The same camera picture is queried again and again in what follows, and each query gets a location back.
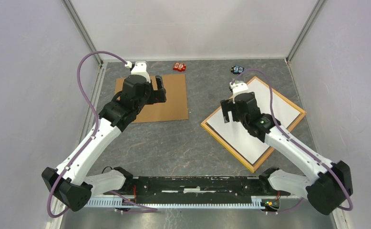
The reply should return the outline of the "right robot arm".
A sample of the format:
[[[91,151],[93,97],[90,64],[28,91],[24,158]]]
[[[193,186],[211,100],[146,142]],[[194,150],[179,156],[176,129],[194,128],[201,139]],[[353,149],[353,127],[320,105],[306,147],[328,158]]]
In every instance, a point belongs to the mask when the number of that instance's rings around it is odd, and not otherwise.
[[[282,126],[273,112],[262,113],[253,92],[222,100],[220,105],[225,123],[241,123],[252,137],[279,151],[303,172],[299,176],[268,169],[258,185],[263,194],[286,191],[306,199],[323,215],[337,208],[353,210],[351,172],[345,162],[335,163],[319,155]]]

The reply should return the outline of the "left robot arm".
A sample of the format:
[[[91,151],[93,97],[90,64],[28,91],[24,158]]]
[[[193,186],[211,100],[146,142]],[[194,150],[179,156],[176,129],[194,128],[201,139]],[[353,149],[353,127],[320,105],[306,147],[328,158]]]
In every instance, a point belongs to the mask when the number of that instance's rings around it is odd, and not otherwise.
[[[47,167],[41,177],[50,192],[67,209],[76,212],[90,198],[117,190],[128,194],[133,181],[124,173],[111,172],[87,176],[88,171],[106,147],[116,139],[140,114],[145,105],[166,102],[166,89],[162,76],[155,77],[157,88],[144,76],[132,74],[124,79],[122,90],[104,105],[98,119],[85,139],[56,168]]]

